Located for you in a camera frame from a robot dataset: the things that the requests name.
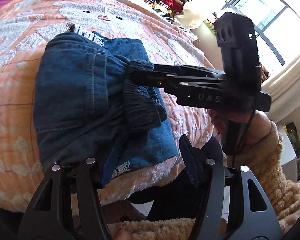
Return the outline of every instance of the denim fabric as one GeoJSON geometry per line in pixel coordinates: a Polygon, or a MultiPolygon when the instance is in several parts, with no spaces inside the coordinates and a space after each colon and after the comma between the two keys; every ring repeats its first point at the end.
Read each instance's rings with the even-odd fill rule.
{"type": "Polygon", "coordinates": [[[178,151],[159,90],[128,77],[154,68],[142,42],[102,38],[101,47],[63,33],[47,44],[36,77],[34,125],[44,170],[94,157],[104,186],[126,161],[133,171],[178,151]]]}

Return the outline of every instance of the cartoon face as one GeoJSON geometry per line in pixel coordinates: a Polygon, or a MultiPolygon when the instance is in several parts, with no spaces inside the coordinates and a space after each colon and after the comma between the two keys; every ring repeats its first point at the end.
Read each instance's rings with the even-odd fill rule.
{"type": "Polygon", "coordinates": [[[103,36],[117,33],[126,38],[140,38],[144,32],[140,22],[143,17],[141,12],[124,4],[116,7],[115,4],[104,3],[105,0],[96,3],[56,2],[53,5],[60,7],[59,13],[72,23],[95,28],[103,36]]]}

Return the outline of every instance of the fluffy fabric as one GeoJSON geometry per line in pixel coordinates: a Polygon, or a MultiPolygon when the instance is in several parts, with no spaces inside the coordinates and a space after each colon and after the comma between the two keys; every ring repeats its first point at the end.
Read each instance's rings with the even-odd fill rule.
{"type": "MultiPolygon", "coordinates": [[[[300,183],[286,180],[280,166],[282,135],[271,122],[271,132],[259,143],[236,156],[235,167],[247,165],[260,182],[277,214],[282,233],[286,233],[300,217],[300,183]]],[[[186,240],[194,219],[123,222],[109,225],[112,233],[125,227],[134,240],[186,240]]],[[[221,221],[219,234],[226,230],[221,221]]]]}
{"type": "MultiPolygon", "coordinates": [[[[112,235],[125,228],[133,240],[187,240],[195,219],[173,219],[166,221],[122,222],[109,225],[112,235]]],[[[219,235],[226,232],[226,221],[221,219],[219,235]]]]}

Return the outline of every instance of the floor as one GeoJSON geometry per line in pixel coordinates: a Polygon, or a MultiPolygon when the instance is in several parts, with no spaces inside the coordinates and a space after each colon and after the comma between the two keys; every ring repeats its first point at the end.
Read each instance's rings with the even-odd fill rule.
{"type": "MultiPolygon", "coordinates": [[[[132,205],[143,215],[147,216],[150,212],[150,209],[152,207],[152,203],[148,202],[148,203],[144,203],[144,204],[133,204],[132,205]]],[[[223,208],[222,208],[222,218],[224,218],[225,220],[228,220],[228,214],[229,214],[229,203],[230,203],[230,186],[225,187],[225,193],[224,193],[224,199],[223,199],[223,208]]]]}

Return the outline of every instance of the bed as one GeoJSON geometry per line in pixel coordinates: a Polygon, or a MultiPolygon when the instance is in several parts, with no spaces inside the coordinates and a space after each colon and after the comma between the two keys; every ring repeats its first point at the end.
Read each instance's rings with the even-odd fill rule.
{"type": "MultiPolygon", "coordinates": [[[[140,39],[153,63],[212,67],[186,32],[160,18],[143,0],[14,0],[0,8],[0,208],[24,212],[44,177],[32,119],[34,82],[47,42],[69,22],[111,39],[140,39]]],[[[194,146],[202,147],[213,132],[207,110],[179,106],[174,96],[160,92],[175,143],[186,134],[194,146]]],[[[184,167],[179,153],[124,173],[98,191],[101,204],[165,185],[184,167]]],[[[75,194],[72,204],[73,214],[78,214],[75,194]]]]}

